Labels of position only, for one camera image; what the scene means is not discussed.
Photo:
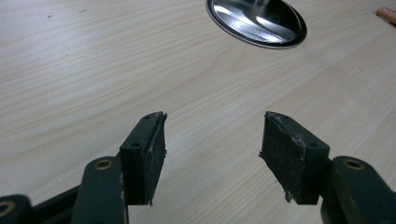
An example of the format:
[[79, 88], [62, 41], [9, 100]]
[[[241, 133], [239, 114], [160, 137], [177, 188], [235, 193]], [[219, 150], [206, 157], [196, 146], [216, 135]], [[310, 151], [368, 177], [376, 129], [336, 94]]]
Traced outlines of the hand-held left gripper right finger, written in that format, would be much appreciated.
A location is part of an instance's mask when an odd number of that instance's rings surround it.
[[369, 163], [329, 158], [330, 147], [294, 119], [265, 113], [260, 157], [299, 205], [322, 202], [323, 224], [396, 224], [396, 192]]

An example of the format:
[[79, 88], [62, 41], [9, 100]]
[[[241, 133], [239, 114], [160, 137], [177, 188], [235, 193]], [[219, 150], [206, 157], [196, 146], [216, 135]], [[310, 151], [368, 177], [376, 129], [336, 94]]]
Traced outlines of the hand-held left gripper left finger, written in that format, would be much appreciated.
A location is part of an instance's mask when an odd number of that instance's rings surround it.
[[166, 155], [159, 111], [138, 121], [115, 157], [88, 163], [70, 224], [129, 224], [130, 205], [151, 205]]

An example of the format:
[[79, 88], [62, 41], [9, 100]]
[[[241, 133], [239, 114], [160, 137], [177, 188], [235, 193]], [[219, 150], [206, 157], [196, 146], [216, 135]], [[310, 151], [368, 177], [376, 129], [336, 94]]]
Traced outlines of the shiny metal bowl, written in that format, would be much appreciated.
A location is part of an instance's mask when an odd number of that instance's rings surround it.
[[284, 0], [206, 0], [205, 6], [220, 29], [257, 47], [289, 49], [307, 35], [303, 17]]

